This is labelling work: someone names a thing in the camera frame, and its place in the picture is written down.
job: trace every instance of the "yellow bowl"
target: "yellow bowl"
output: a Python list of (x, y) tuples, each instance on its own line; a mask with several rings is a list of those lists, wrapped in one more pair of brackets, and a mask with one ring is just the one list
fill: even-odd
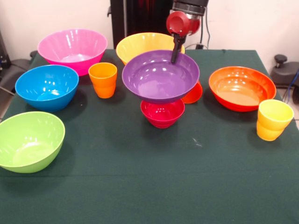
[(151, 50), (173, 50), (173, 37), (160, 33), (139, 33), (127, 36), (116, 46), (116, 54), (126, 65), (134, 57)]

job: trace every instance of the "orange bowl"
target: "orange bowl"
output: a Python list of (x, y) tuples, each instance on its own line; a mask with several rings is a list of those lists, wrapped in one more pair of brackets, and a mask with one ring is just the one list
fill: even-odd
[(268, 76), (245, 67), (218, 69), (210, 76), (209, 86), (219, 103), (237, 112), (257, 110), (260, 102), (276, 95)]

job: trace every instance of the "green bowl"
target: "green bowl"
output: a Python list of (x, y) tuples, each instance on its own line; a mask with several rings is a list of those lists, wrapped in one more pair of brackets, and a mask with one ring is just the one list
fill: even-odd
[(0, 133), (0, 166), (16, 173), (34, 173), (55, 159), (65, 127), (51, 113), (26, 112), (1, 122)]

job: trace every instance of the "orange cup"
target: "orange cup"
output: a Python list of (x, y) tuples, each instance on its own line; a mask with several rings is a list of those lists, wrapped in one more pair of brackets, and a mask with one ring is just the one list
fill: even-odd
[(89, 68), (88, 73), (98, 97), (106, 99), (113, 96), (117, 78), (117, 67), (114, 64), (96, 63)]
[(182, 100), (185, 104), (193, 104), (201, 98), (202, 92), (201, 84), (197, 81), (196, 85), (182, 98)]

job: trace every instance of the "blue bowl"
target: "blue bowl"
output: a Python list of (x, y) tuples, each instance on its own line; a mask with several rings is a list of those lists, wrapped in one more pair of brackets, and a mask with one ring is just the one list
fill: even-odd
[(54, 112), (68, 105), (78, 83), (75, 70), (62, 65), (45, 65), (25, 72), (17, 80), (15, 91), (36, 109)]

